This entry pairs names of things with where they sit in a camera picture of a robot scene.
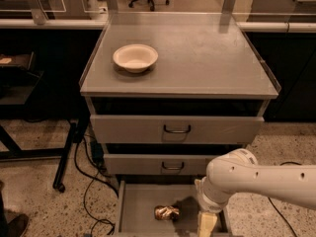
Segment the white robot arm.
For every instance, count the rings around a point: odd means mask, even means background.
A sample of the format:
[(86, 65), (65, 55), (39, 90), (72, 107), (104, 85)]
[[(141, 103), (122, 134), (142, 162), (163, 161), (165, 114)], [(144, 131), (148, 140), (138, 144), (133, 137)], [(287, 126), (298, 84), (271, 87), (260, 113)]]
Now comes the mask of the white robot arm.
[[(219, 213), (237, 193), (251, 193), (316, 209), (316, 166), (284, 163), (259, 165), (245, 148), (212, 159), (206, 175), (195, 179), (201, 212)], [(271, 201), (276, 212), (283, 217)]]

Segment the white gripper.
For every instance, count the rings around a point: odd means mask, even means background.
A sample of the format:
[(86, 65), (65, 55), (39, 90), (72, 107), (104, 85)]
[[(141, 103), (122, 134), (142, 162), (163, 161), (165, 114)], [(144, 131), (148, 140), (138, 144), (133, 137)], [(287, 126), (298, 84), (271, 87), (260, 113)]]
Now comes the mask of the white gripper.
[(197, 201), (200, 207), (197, 221), (197, 237), (210, 237), (216, 223), (217, 215), (227, 205), (231, 194), (215, 188), (206, 178), (195, 179)]

